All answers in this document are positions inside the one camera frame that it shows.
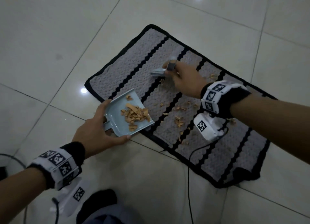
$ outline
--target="forearm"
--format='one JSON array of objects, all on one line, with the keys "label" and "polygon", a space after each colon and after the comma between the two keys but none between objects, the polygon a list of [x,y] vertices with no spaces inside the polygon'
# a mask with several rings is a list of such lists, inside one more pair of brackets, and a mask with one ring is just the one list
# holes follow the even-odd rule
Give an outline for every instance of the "forearm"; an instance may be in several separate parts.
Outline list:
[{"label": "forearm", "polygon": [[46,189],[45,177],[36,168],[27,168],[0,182],[0,220],[9,223]]},{"label": "forearm", "polygon": [[253,94],[234,103],[231,114],[271,142],[310,163],[310,108]]}]

